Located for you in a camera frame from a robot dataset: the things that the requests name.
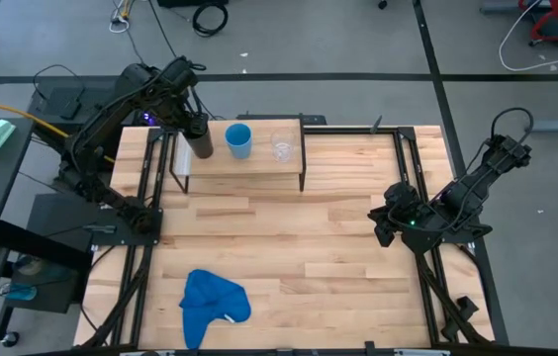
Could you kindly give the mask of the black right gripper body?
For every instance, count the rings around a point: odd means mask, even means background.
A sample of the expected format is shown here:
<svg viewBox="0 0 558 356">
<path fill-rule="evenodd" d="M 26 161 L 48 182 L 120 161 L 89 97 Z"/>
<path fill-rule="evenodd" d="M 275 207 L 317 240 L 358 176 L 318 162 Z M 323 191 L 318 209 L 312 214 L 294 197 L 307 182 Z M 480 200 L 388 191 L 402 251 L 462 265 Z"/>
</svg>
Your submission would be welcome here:
<svg viewBox="0 0 558 356">
<path fill-rule="evenodd" d="M 415 187 L 396 183 L 384 192 L 384 205 L 372 209 L 367 217 L 375 223 L 377 235 L 392 235 L 404 227 L 416 226 L 421 203 Z"/>
</svg>

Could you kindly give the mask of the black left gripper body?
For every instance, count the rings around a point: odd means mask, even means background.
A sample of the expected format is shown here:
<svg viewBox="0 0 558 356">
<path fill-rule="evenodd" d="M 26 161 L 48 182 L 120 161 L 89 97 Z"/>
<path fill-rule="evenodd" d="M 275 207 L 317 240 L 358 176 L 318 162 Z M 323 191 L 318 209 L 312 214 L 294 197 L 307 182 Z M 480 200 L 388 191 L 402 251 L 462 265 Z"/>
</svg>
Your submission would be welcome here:
<svg viewBox="0 0 558 356">
<path fill-rule="evenodd" d="M 162 126 L 181 130 L 182 119 L 204 113 L 195 91 L 199 82 L 196 69 L 204 70 L 205 66 L 179 56 L 156 75 L 161 102 L 156 105 L 155 112 Z"/>
</svg>

